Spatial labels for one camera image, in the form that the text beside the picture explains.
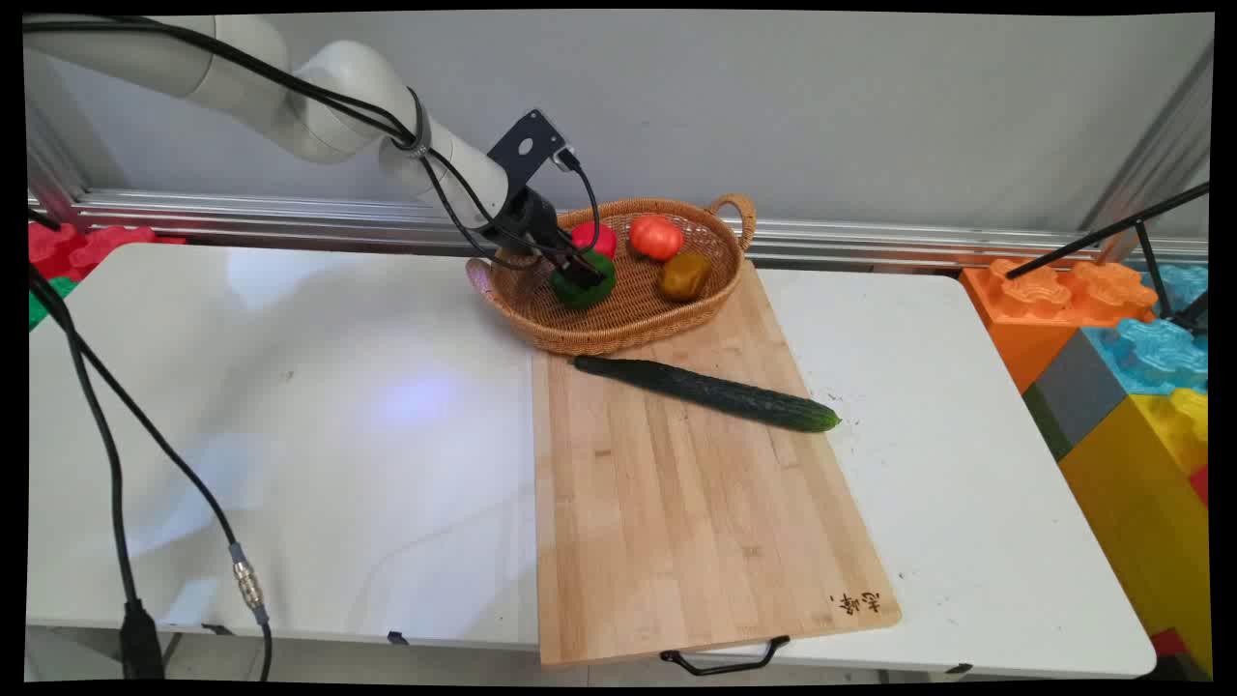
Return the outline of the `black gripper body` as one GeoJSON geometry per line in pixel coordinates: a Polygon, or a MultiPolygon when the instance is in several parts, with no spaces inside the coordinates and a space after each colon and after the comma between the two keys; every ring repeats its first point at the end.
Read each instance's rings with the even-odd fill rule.
{"type": "Polygon", "coordinates": [[[518,189],[503,206],[495,244],[495,261],[503,268],[534,268],[542,261],[554,268],[573,268],[579,261],[570,235],[562,232],[555,208],[533,189],[518,189]]]}

